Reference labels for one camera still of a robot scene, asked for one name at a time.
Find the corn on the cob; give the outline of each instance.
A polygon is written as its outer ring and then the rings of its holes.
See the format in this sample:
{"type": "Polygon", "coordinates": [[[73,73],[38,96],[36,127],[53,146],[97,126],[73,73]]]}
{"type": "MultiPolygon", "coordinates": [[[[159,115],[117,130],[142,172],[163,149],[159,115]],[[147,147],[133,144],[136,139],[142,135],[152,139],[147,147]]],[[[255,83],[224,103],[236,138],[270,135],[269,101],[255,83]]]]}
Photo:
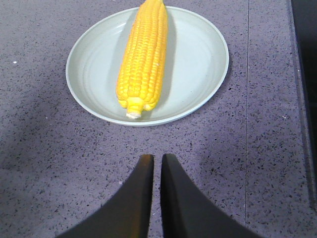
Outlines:
{"type": "Polygon", "coordinates": [[[132,26],[118,76],[116,94],[136,119],[158,103],[164,74],[167,13],[163,0],[146,0],[132,26]]]}

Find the white plate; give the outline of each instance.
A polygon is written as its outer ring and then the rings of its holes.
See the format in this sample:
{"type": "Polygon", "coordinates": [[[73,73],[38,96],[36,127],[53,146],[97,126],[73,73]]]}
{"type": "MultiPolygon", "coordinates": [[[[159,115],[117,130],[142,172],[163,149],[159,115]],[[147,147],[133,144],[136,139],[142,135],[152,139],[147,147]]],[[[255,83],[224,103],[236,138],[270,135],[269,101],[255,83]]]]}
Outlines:
{"type": "Polygon", "coordinates": [[[117,101],[115,86],[137,10],[111,15],[78,39],[66,64],[67,85],[75,100],[99,118],[130,126],[164,124],[192,113],[214,95],[227,73],[228,47],[211,22],[168,6],[165,77],[159,103],[152,111],[143,111],[140,119],[129,119],[117,101]]]}

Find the speckled countertop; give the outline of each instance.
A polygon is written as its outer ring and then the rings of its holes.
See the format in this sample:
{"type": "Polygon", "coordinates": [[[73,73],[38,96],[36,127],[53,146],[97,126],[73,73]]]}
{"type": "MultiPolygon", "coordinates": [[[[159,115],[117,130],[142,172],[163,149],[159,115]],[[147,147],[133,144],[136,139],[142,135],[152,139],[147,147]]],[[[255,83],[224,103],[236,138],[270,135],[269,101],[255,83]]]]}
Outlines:
{"type": "Polygon", "coordinates": [[[198,188],[264,237],[317,237],[316,193],[289,0],[166,0],[225,37],[229,71],[199,110],[153,127],[101,120],[72,98],[71,47],[140,0],[0,3],[0,237],[53,238],[156,155],[149,237],[162,234],[160,162],[174,153],[198,188]]]}

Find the plate rim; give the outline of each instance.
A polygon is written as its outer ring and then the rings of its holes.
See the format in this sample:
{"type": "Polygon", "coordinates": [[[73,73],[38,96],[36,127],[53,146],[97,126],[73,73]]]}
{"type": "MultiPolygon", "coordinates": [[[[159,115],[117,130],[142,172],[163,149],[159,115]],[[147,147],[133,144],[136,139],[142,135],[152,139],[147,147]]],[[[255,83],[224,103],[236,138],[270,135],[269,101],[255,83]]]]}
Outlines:
{"type": "Polygon", "coordinates": [[[219,31],[219,29],[212,23],[210,22],[208,19],[204,18],[203,16],[193,12],[193,11],[190,11],[190,10],[187,10],[187,9],[183,9],[183,8],[180,8],[180,7],[175,7],[175,6],[166,6],[166,9],[169,11],[182,11],[182,12],[185,12],[185,13],[188,13],[188,14],[191,14],[191,15],[194,15],[195,17],[198,17],[200,18],[202,21],[206,22],[208,25],[210,25],[218,34],[218,36],[221,38],[221,41],[223,43],[223,46],[224,46],[224,49],[225,49],[225,55],[226,55],[226,65],[225,65],[225,69],[224,69],[224,72],[221,76],[221,79],[219,80],[218,84],[216,85],[215,89],[211,91],[211,93],[208,94],[207,97],[205,97],[203,100],[200,101],[200,103],[196,104],[195,106],[191,107],[190,109],[182,112],[182,113],[179,113],[179,114],[176,114],[172,117],[167,117],[165,119],[155,119],[155,120],[150,120],[150,121],[123,121],[123,120],[118,120],[118,119],[113,119],[113,118],[109,118],[109,117],[106,117],[104,115],[101,115],[97,112],[95,112],[94,110],[91,110],[89,107],[87,107],[78,97],[77,95],[75,94],[72,86],[71,86],[71,83],[70,83],[70,80],[69,80],[69,76],[68,76],[68,70],[69,70],[69,64],[70,64],[70,60],[71,60],[71,57],[72,57],[72,54],[73,52],[75,51],[77,45],[81,42],[81,40],[91,31],[93,30],[96,26],[98,26],[99,24],[101,24],[102,22],[104,21],[107,21],[108,19],[112,18],[112,17],[115,17],[117,15],[120,15],[120,14],[124,14],[128,11],[135,11],[136,9],[138,9],[139,7],[133,7],[133,8],[129,8],[129,9],[126,9],[126,10],[123,10],[123,11],[119,11],[117,13],[114,13],[110,16],[107,16],[105,17],[104,19],[96,22],[94,25],[92,25],[91,27],[89,27],[78,39],[77,41],[75,42],[75,44],[73,45],[69,55],[68,55],[68,58],[67,58],[67,61],[66,61],[66,69],[65,69],[65,74],[66,74],[66,82],[67,82],[67,86],[68,86],[68,89],[71,93],[71,95],[73,96],[73,98],[75,99],[75,101],[80,105],[82,106],[86,111],[88,111],[89,113],[93,114],[94,116],[98,117],[98,118],[101,118],[101,119],[104,119],[106,121],[109,121],[109,122],[112,122],[112,123],[115,123],[115,124],[120,124],[120,125],[126,125],[126,126],[136,126],[136,127],[144,127],[144,126],[154,126],[154,125],[161,125],[161,124],[166,124],[166,123],[169,123],[169,122],[172,122],[172,121],[176,121],[178,119],[181,119],[191,113],[193,113],[194,111],[198,110],[201,106],[203,106],[211,97],[213,97],[213,95],[218,91],[218,89],[220,88],[220,86],[223,84],[223,81],[227,75],[227,72],[228,72],[228,68],[229,68],[229,50],[228,50],[228,45],[227,45],[227,42],[224,38],[224,36],[222,35],[222,33],[219,31]]]}

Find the countertop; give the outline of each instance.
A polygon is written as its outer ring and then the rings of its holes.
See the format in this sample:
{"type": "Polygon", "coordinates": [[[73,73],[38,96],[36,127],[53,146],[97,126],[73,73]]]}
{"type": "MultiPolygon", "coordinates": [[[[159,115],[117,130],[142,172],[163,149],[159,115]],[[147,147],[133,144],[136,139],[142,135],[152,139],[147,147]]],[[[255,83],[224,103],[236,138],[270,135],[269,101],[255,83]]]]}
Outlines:
{"type": "Polygon", "coordinates": [[[0,237],[53,238],[106,203],[154,154],[149,237],[162,237],[160,164],[173,153],[222,211],[263,237],[317,236],[312,155],[290,0],[166,0],[211,21],[228,74],[192,114],[164,125],[101,120],[71,96],[76,40],[140,0],[0,3],[0,237]]]}

